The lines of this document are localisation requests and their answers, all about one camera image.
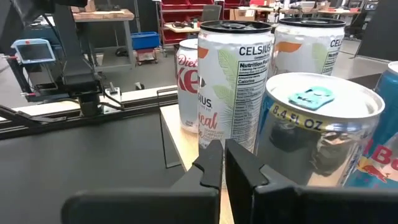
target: celsius can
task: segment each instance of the celsius can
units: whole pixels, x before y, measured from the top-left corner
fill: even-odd
[[[283,18],[275,30],[274,73],[331,75],[344,38],[345,22],[323,18]]]
[[[271,26],[211,21],[200,26],[199,147],[234,139],[253,152],[271,57]]]

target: pull tab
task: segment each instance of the pull tab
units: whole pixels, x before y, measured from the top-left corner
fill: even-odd
[[[246,27],[246,25],[238,24],[238,23],[225,23],[225,24],[222,24],[221,26],[226,29],[243,29]]]
[[[314,86],[303,93],[295,93],[289,101],[308,110],[317,110],[335,99],[333,92],[325,87]]]

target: wooden board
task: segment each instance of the wooden board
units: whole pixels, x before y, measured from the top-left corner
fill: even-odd
[[[191,33],[191,32],[199,32],[200,28],[191,28],[191,27],[184,27],[184,28],[178,28],[178,27],[173,27],[173,24],[164,24],[164,27],[166,27],[169,30],[172,30],[173,32],[177,33]]]
[[[75,18],[76,22],[79,20],[133,20],[134,14],[130,12],[128,9],[121,9],[120,11],[109,11],[109,12],[79,12],[73,13],[73,18]]]
[[[199,156],[198,152],[198,134],[189,133],[180,127],[180,112],[178,105],[164,106],[160,108],[162,117],[177,154],[182,163],[184,171],[191,168],[192,162]],[[233,224],[231,204],[229,203],[228,191],[221,191],[221,212],[220,223]]]

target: blue crate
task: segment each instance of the blue crate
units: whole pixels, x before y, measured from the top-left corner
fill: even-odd
[[[156,32],[140,32],[131,34],[132,48],[139,49],[154,49],[160,46],[159,34]]]

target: can top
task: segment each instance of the can top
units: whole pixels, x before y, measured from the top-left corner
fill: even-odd
[[[197,50],[198,49],[198,39],[187,39],[180,42],[181,47],[188,49]]]
[[[388,69],[395,75],[398,75],[398,62],[390,62],[388,64]]]
[[[280,24],[299,26],[299,27],[312,27],[312,28],[335,28],[345,27],[346,22],[337,19],[326,18],[283,18],[279,19]]]
[[[316,110],[308,110],[292,103],[289,98],[314,86],[326,88],[333,99]],[[271,77],[266,83],[267,94],[291,108],[328,118],[370,118],[379,115],[383,99],[372,90],[351,81],[315,73],[291,72]]]
[[[200,28],[228,34],[258,34],[271,31],[272,26],[254,21],[209,21],[200,24]]]

